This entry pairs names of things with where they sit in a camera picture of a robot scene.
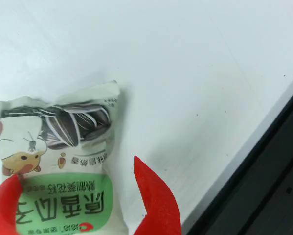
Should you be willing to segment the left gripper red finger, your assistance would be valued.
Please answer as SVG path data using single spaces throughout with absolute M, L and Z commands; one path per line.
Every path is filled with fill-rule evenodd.
M 181 235 L 180 212 L 166 183 L 138 156 L 134 157 L 134 174 L 146 210 L 136 235 Z
M 0 235 L 17 235 L 16 212 L 18 200 L 23 192 L 17 175 L 0 185 Z

